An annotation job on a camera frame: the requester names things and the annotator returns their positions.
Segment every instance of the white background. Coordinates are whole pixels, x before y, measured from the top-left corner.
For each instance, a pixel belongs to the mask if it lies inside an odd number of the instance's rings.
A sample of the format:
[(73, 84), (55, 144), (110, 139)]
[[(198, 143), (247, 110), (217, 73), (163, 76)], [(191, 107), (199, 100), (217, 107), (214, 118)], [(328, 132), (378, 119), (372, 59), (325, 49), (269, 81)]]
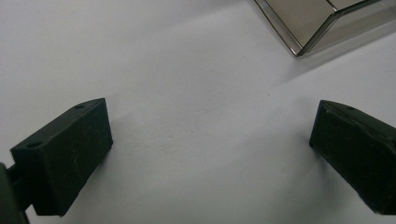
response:
[(114, 145), (35, 223), (395, 223), (308, 145), (321, 99), (396, 125), (396, 23), (295, 59), (252, 0), (4, 0), (0, 161), (106, 97)]

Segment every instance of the black clamp jaw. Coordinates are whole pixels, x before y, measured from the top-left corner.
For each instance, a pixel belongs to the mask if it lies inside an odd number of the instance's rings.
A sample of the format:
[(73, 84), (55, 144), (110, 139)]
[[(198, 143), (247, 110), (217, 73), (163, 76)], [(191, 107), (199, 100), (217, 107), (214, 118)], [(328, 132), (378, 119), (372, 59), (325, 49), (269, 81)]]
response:
[(349, 105), (321, 101), (310, 146), (376, 213), (396, 215), (396, 129)]
[(63, 216), (111, 149), (106, 100), (75, 105), (11, 149), (15, 164), (0, 163), (0, 224)]

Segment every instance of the white surface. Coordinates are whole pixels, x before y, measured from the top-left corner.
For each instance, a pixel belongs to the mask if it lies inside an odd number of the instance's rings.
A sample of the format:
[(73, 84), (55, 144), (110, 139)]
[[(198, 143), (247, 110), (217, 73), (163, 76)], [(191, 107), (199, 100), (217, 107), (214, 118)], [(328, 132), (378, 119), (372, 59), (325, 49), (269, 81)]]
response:
[(308, 138), (320, 99), (396, 125), (395, 24), (296, 60), (251, 0), (2, 1), (0, 161), (106, 97), (112, 150), (33, 224), (394, 223)]

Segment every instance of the black rubber pad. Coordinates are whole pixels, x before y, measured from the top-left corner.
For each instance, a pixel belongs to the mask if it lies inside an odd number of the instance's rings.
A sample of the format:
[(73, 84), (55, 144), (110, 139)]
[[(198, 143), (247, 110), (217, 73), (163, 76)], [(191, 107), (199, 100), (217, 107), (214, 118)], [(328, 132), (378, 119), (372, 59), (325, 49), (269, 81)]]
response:
[(0, 223), (27, 224), (24, 210), (20, 209), (6, 166), (0, 163)]
[(106, 100), (76, 105), (11, 149), (40, 216), (63, 216), (113, 144)]
[(396, 129), (321, 101), (309, 142), (376, 213), (396, 215)]

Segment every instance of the hole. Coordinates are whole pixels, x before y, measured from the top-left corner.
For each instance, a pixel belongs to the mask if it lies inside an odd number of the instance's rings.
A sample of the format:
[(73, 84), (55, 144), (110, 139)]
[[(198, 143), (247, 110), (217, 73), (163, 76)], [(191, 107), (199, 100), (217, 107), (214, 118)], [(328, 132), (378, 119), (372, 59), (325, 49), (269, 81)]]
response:
[(27, 147), (38, 147), (38, 146), (40, 146), (41, 144), (43, 144), (42, 142), (33, 142), (33, 143), (31, 143), (31, 144), (28, 144), (27, 145)]

